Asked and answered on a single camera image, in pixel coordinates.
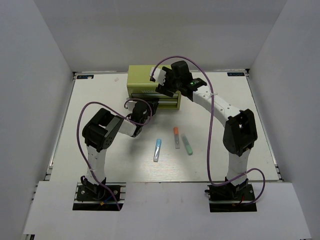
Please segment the yellow drawer box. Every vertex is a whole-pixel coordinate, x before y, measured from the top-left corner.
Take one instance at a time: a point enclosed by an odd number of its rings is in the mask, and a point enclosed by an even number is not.
[[[150,70],[154,65],[130,65],[128,71],[128,78],[126,87],[128,90],[129,98],[138,99],[159,99],[158,108],[161,109],[180,109],[181,93],[177,91],[173,97],[169,97],[160,93],[157,93],[157,82],[150,81]]]

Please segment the white tabletop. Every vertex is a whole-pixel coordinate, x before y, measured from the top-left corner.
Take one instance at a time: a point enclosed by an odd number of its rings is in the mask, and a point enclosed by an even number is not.
[[[209,72],[215,93],[240,109],[251,109],[255,116],[258,139],[251,150],[248,169],[261,169],[267,180],[276,181],[278,175],[260,122],[254,100],[244,76],[227,76],[225,72]],[[76,125],[83,106],[90,101],[102,102],[119,113],[129,112],[123,104],[128,97],[127,73],[95,74],[93,79],[77,79],[65,118],[62,134],[53,159],[50,181],[78,181],[87,171],[76,141]],[[194,72],[195,78],[204,79]],[[80,129],[100,109],[91,105],[85,111]],[[186,97],[180,110],[158,109],[150,124],[132,138],[118,133],[106,152],[105,173],[108,182],[200,182],[208,181],[206,154],[210,113]],[[185,133],[193,149],[189,156],[181,142],[175,149],[173,127]],[[211,175],[223,181],[228,170],[228,151],[223,145],[224,128],[213,121],[211,141]],[[156,140],[162,139],[159,162],[153,162]],[[82,147],[87,152],[84,139]],[[248,175],[250,180],[261,180],[258,172]]]
[[[210,212],[206,183],[126,185],[121,211],[73,211],[76,182],[39,182],[24,234],[35,240],[299,240],[310,238],[291,183],[267,183],[257,212]],[[262,184],[252,184],[255,194]]]

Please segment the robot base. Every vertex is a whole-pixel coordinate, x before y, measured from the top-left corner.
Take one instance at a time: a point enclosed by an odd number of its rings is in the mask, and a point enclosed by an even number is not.
[[[228,185],[208,186],[210,213],[256,212],[256,203],[247,205],[255,199],[254,189],[248,184],[237,193],[231,193]]]
[[[110,188],[111,191],[113,191],[113,194],[115,195],[115,198],[119,203],[120,209],[122,209],[125,200],[124,198],[126,186],[123,184],[108,184],[106,186]],[[80,183],[77,186],[72,210],[119,211],[109,191],[105,190],[104,195],[101,198],[97,199],[97,196],[94,193],[92,193]]]

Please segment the blue-capped test tube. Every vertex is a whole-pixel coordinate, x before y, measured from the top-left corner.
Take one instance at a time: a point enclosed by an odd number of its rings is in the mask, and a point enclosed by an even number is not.
[[[156,163],[157,163],[158,160],[159,160],[161,142],[162,142],[161,139],[158,138],[158,139],[156,140],[156,143],[155,143],[155,150],[154,150],[153,161],[156,162]]]

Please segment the white enclosure wall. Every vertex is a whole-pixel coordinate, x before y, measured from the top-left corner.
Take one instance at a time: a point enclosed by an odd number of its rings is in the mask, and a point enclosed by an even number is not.
[[[320,239],[320,1],[289,0],[250,71],[282,177]]]
[[[0,1],[0,73],[0,232],[17,240],[72,87],[72,72],[32,0]]]
[[[250,68],[286,0],[34,0],[74,72],[127,71],[171,55]]]

